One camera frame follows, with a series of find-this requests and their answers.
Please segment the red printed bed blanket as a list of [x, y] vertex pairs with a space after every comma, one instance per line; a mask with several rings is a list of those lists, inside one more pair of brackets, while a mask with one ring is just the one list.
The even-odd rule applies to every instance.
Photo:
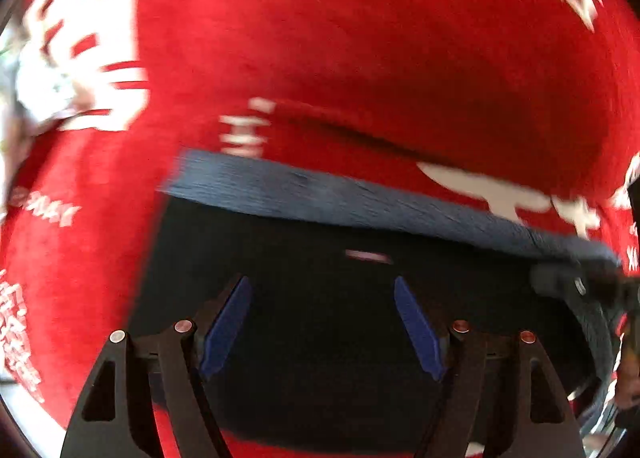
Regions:
[[[150, 242], [132, 165], [196, 149], [437, 199], [419, 163], [546, 196], [634, 189], [627, 0], [1, 0], [94, 95], [35, 138], [1, 216], [1, 363], [62, 426], [125, 330]], [[639, 452], [639, 312], [582, 457]]]

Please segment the black pants grey waistband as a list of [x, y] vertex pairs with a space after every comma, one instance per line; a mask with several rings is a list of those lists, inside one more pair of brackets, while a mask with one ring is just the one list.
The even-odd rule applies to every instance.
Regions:
[[536, 290], [533, 231], [566, 231], [550, 196], [430, 163], [416, 169], [449, 199], [196, 149], [132, 169], [150, 249], [131, 334], [190, 319], [235, 278], [253, 288], [203, 384], [227, 457], [417, 457], [438, 388], [396, 309], [397, 277], [447, 319], [536, 334], [586, 452], [620, 311]]

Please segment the white floral cloth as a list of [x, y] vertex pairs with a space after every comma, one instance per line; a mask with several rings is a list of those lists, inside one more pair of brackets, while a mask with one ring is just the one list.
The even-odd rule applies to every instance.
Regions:
[[35, 138], [61, 120], [90, 110], [93, 93], [73, 81], [11, 18], [1, 33], [1, 215]]

